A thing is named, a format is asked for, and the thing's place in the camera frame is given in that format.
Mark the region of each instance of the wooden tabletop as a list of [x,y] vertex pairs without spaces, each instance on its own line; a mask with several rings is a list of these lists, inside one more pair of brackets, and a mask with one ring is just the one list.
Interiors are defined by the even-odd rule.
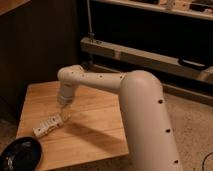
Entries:
[[[32,128],[59,113],[58,82],[28,87],[17,138],[33,136]],[[50,170],[128,154],[117,95],[79,86],[67,111],[66,124],[39,141],[43,157],[38,170]]]
[[5,14],[30,0],[0,0],[0,15]]

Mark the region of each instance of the black bowl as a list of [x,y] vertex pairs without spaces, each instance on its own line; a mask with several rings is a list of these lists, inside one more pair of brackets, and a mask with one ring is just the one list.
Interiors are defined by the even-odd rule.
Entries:
[[12,142],[0,156],[0,171],[33,171],[41,158],[41,145],[32,137]]

